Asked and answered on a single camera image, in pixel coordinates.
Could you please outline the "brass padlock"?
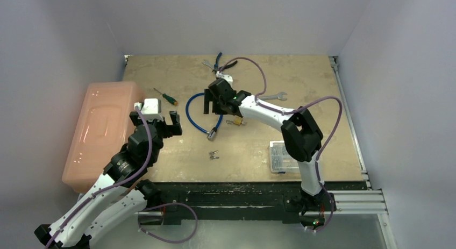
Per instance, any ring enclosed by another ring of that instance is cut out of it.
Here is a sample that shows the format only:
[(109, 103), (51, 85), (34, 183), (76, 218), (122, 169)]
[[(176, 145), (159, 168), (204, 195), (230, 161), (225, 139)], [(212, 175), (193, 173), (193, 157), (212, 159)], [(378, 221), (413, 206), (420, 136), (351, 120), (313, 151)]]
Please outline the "brass padlock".
[(234, 120), (226, 120), (225, 122), (229, 125), (243, 126), (241, 124), (242, 121), (242, 118), (235, 118)]

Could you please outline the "pair of silver keys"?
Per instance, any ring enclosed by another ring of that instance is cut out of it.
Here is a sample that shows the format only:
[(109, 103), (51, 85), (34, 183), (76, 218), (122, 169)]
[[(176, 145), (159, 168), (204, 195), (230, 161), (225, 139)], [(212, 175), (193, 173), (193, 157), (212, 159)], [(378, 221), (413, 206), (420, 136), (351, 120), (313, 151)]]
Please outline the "pair of silver keys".
[(217, 153), (218, 153), (218, 151), (211, 151), (211, 152), (209, 152), (209, 159), (210, 159), (210, 160), (219, 159), (219, 157), (216, 155)]

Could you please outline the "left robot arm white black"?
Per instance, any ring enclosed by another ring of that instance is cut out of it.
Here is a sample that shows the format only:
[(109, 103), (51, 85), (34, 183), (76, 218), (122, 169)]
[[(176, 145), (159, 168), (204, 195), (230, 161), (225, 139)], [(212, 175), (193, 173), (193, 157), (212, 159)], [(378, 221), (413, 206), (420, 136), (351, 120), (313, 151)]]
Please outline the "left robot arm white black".
[(35, 229), (45, 248), (91, 248), (135, 212), (159, 207), (160, 190), (141, 177), (157, 162), (163, 140), (182, 134), (179, 114), (169, 115), (168, 125), (159, 114), (130, 113), (134, 132), (89, 191), (60, 219)]

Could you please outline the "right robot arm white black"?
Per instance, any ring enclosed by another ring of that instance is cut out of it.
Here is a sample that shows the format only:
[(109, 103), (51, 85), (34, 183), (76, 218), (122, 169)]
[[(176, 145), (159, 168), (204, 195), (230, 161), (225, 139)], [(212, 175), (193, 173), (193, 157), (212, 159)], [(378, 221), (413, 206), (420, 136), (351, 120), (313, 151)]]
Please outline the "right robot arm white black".
[(287, 153), (298, 164), (303, 205), (314, 210), (323, 203), (324, 179), (317, 163), (323, 133), (308, 109), (295, 112), (266, 103), (247, 91), (234, 90), (225, 79), (213, 81), (204, 96), (205, 114), (212, 103), (215, 114), (254, 119), (280, 131)]

